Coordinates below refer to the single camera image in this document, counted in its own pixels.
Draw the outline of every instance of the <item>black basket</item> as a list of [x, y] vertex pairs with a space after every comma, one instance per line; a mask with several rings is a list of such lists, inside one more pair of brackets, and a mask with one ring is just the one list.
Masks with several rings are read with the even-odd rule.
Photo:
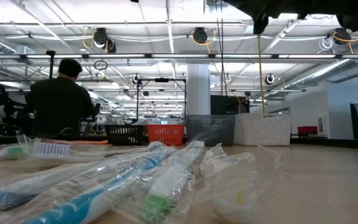
[[147, 143], [143, 135], [144, 125], [104, 125], [109, 144], [115, 146], [133, 146]]
[[187, 141], [204, 141], [206, 146], [232, 146], [234, 143], [234, 115], [187, 115]]

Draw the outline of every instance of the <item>black shirt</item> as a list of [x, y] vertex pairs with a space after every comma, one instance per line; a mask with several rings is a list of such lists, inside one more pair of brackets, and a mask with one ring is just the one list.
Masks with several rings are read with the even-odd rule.
[[25, 96], [35, 110], [33, 134], [58, 135], [65, 128], [80, 133], [80, 120], [93, 113], [89, 93], [67, 78], [53, 78], [34, 83]]

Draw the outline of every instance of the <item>table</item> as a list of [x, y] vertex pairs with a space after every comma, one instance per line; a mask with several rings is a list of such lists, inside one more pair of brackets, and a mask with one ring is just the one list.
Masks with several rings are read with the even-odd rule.
[[[269, 224], [358, 224], [358, 149], [292, 144], [270, 147], [282, 156], [283, 167], [260, 200], [264, 215], [261, 223]], [[228, 154], [254, 151], [256, 147], [225, 147]], [[9, 174], [34, 172], [56, 164], [28, 164], [0, 161], [0, 171]], [[192, 207], [187, 223], [224, 223], [211, 215], [210, 203]], [[114, 212], [94, 221], [134, 223]]]

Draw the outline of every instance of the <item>man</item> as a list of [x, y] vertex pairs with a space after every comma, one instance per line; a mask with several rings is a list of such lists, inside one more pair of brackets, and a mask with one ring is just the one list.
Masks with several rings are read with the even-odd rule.
[[28, 106], [35, 110], [33, 134], [58, 135], [71, 128], [80, 133], [80, 120], [93, 113], [89, 93], [75, 83], [82, 72], [81, 65], [73, 59], [63, 59], [57, 78], [34, 83], [25, 97]]

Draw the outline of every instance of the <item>dark hair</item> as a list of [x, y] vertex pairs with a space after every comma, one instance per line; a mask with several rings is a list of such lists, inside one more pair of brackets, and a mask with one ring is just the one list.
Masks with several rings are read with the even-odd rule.
[[68, 77], [77, 77], [82, 72], [82, 66], [74, 59], [63, 59], [59, 65], [59, 73]]
[[0, 84], [0, 92], [2, 95], [8, 96], [8, 92], [6, 91], [5, 87], [2, 84]]

